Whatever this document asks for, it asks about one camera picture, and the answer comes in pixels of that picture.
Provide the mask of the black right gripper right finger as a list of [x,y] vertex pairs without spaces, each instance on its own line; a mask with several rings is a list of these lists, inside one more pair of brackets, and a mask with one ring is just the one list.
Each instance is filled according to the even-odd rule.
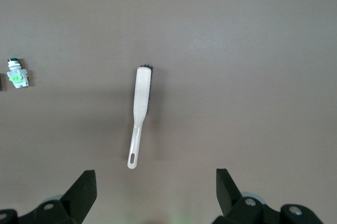
[[323,224],[305,206],[285,204],[276,211],[250,194],[242,195],[227,169],[216,170],[216,196],[222,215],[213,224]]

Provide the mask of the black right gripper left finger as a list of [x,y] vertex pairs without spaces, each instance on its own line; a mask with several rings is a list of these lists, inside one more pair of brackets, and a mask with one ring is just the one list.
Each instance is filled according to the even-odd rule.
[[23,216],[0,209],[0,224],[82,224],[96,198],[96,173],[86,170],[60,199],[43,202]]

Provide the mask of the beige brush with black bristles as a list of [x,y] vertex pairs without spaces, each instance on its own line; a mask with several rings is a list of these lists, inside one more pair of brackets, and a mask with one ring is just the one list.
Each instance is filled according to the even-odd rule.
[[153,67],[150,65],[142,65],[136,71],[133,103],[134,125],[127,162],[129,169],[135,169],[137,166],[142,127],[147,114],[150,97],[152,71]]

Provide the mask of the white green push-button switch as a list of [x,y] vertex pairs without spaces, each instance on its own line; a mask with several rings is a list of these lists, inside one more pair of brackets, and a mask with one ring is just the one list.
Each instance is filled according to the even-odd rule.
[[28,72],[24,69],[17,58],[7,60],[9,71],[6,73],[10,82],[16,89],[29,86]]

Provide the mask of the brown table cover mat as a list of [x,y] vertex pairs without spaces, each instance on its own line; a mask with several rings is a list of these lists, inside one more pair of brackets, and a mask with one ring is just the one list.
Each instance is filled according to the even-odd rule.
[[337,0],[0,0],[0,74],[0,209],[23,215],[95,170],[83,224],[209,224],[226,168],[271,208],[337,224]]

